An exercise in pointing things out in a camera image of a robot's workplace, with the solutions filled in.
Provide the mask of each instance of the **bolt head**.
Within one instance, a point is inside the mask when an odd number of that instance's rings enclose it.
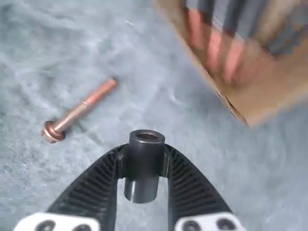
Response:
[[[41,136],[44,138],[45,141],[48,143],[56,143],[58,141],[62,141],[65,139],[65,133],[57,133],[53,130],[53,122],[52,121],[46,121],[46,123],[43,126],[43,130],[41,132]]]

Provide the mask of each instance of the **copper bolt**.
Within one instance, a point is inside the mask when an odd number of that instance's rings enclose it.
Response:
[[[42,137],[49,143],[56,143],[64,140],[65,130],[77,119],[85,115],[86,112],[93,108],[100,99],[111,92],[115,87],[116,80],[111,78],[58,121],[46,121],[41,133]]]

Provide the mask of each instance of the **hole in bushing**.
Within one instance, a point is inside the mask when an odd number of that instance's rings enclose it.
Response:
[[[149,134],[149,133],[140,133],[137,135],[140,139],[143,140],[148,140],[148,141],[154,141],[157,140],[158,137],[153,135],[153,134]]]
[[[217,227],[220,230],[235,230],[235,224],[229,219],[219,219],[217,221]]]

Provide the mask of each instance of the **black metal bushing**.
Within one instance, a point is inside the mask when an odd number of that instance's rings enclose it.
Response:
[[[164,149],[162,134],[151,130],[131,132],[124,188],[124,195],[131,202],[142,204],[156,198]]]

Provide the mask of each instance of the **ribbed grip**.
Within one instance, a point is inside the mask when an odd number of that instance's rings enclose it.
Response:
[[[101,230],[113,231],[117,180],[122,178],[126,146],[116,147],[98,159],[59,196],[47,212],[95,218]]]
[[[170,231],[182,217],[231,211],[213,185],[183,154],[169,145],[166,145],[165,153],[166,158],[169,158]]]

